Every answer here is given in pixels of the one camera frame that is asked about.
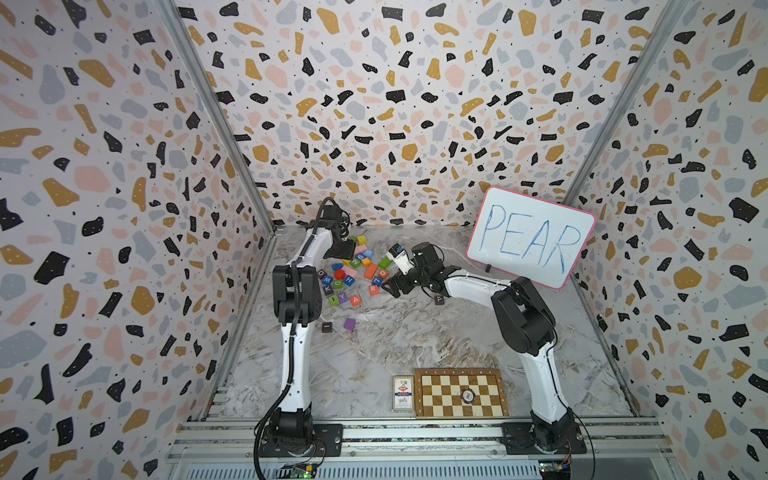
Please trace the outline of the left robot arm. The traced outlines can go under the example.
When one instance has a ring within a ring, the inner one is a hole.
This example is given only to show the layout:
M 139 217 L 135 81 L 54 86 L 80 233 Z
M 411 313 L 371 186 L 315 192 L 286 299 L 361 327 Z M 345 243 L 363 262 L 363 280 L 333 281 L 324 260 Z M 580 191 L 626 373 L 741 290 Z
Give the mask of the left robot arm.
M 302 455 L 317 447 L 312 418 L 309 355 L 323 305 L 318 265 L 354 257 L 350 216 L 331 197 L 323 199 L 296 254 L 272 271 L 273 310 L 281 328 L 280 393 L 254 429 L 254 464 L 284 453 Z

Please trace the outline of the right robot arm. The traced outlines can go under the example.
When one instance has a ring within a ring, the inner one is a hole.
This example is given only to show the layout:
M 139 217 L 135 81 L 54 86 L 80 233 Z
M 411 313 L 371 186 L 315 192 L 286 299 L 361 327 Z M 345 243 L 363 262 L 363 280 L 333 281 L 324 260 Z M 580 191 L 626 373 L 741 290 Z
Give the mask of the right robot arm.
M 502 339 L 519 355 L 531 395 L 529 432 L 514 433 L 506 445 L 528 444 L 549 454 L 587 451 L 586 430 L 564 398 L 556 369 L 556 320 L 531 280 L 502 281 L 447 265 L 429 242 L 411 252 L 394 244 L 386 258 L 398 268 L 383 282 L 395 298 L 419 288 L 433 299 L 458 298 L 493 311 Z

